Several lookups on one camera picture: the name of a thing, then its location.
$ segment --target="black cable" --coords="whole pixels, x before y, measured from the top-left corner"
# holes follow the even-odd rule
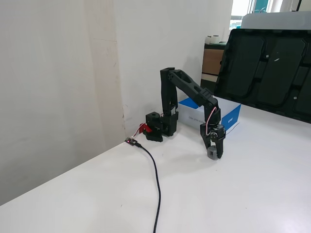
[[[155,225],[154,225],[154,232],[153,232],[153,233],[156,233],[157,219],[159,218],[160,205],[161,205],[161,189],[160,189],[159,177],[158,177],[158,175],[157,175],[156,162],[155,162],[154,158],[153,158],[152,155],[149,153],[149,151],[146,150],[142,145],[140,146],[140,148],[142,148],[144,151],[146,151],[146,152],[148,153],[148,155],[149,155],[150,158],[152,159],[152,162],[154,163],[154,166],[155,166],[155,178],[156,178],[157,189],[158,189],[158,191],[159,191],[159,203],[158,203],[158,205],[157,205],[157,211],[156,211],[156,217],[155,217]]]
[[[155,166],[155,178],[156,178],[156,184],[157,184],[157,189],[159,191],[159,203],[157,205],[157,211],[156,211],[156,217],[155,217],[155,225],[154,225],[154,231],[153,233],[156,233],[156,225],[157,225],[157,219],[159,218],[159,213],[160,213],[160,205],[161,205],[161,189],[160,189],[160,183],[159,183],[159,177],[157,175],[157,168],[156,168],[156,162],[154,160],[154,158],[152,157],[152,155],[149,153],[149,151],[147,149],[145,149],[140,143],[138,143],[138,141],[136,141],[135,139],[133,139],[132,137],[128,137],[125,142],[131,146],[136,146],[138,148],[142,148],[144,151],[146,151],[148,153],[148,155],[150,156],[150,158],[152,159],[152,162],[154,163]]]

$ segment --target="white table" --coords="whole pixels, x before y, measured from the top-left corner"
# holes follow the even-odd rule
[[[219,161],[178,124],[154,156],[158,233],[310,233],[311,125],[249,107]],[[1,233],[151,233],[157,207],[148,155],[125,143],[0,207]]]

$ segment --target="cardboard box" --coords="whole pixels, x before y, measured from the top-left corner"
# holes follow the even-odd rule
[[[238,123],[241,104],[216,98],[221,109],[222,122],[225,130],[229,132]],[[205,122],[204,107],[199,107],[192,99],[187,98],[178,104],[179,121],[200,130]]]
[[[202,73],[218,75],[224,50],[204,50]]]

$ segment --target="window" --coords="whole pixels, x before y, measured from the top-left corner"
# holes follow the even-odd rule
[[[255,0],[233,0],[230,29],[240,27],[243,17],[251,12]]]

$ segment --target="wire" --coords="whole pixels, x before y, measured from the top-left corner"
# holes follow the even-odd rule
[[[139,129],[144,125],[145,123],[142,123],[139,125],[138,129],[136,130],[135,134],[133,134],[132,137],[135,137],[135,135],[137,134],[137,132],[139,131]]]
[[[156,233],[156,226],[157,226],[157,220],[159,218],[159,213],[160,213],[160,205],[161,205],[161,189],[160,189],[160,182],[159,182],[159,177],[157,175],[157,168],[156,168],[156,162],[154,160],[154,158],[152,157],[152,155],[149,153],[149,151],[147,149],[145,149],[140,143],[138,143],[138,141],[136,141],[133,138],[128,137],[125,142],[127,144],[130,144],[131,146],[136,146],[138,148],[142,148],[145,152],[148,153],[148,155],[150,156],[150,158],[152,159],[152,162],[154,163],[155,166],[155,178],[156,178],[156,184],[157,184],[157,189],[159,191],[159,202],[157,205],[157,211],[156,211],[156,217],[155,217],[155,225],[154,225],[154,231],[153,233]]]
[[[216,107],[214,107],[213,108],[213,110],[212,110],[212,112],[209,114],[209,117],[208,117],[208,119],[207,119],[207,121],[206,121],[206,125],[205,125],[205,128],[206,128],[206,135],[207,136],[209,136],[210,135],[210,132],[209,133],[207,133],[207,130],[208,130],[208,128],[207,128],[207,124],[208,124],[208,122],[209,122],[209,119],[210,119],[210,117],[212,116],[212,114],[213,114],[213,112],[216,110]]]
[[[144,151],[146,151],[148,153],[148,155],[150,156],[150,158],[152,159],[152,162],[154,163],[155,166],[155,178],[156,178],[156,184],[157,184],[157,189],[159,191],[159,202],[157,205],[157,211],[156,211],[156,217],[155,217],[155,225],[154,225],[154,231],[153,233],[156,233],[156,226],[157,226],[157,220],[159,218],[159,213],[160,213],[160,205],[161,205],[161,189],[160,189],[160,183],[159,183],[159,177],[157,175],[157,168],[156,168],[156,162],[154,160],[154,158],[152,157],[152,155],[149,153],[148,150],[146,150],[142,145],[141,147]]]

